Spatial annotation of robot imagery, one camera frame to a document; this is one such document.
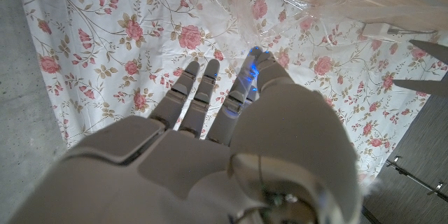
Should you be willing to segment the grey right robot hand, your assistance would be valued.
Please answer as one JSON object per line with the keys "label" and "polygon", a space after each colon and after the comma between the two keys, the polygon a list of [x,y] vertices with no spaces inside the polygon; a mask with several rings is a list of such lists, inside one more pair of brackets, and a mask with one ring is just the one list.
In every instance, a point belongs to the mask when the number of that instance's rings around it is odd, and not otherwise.
{"label": "grey right robot hand", "polygon": [[219,63],[190,63],[147,118],[85,137],[12,223],[357,223],[356,152],[333,109],[252,48],[205,139]]}

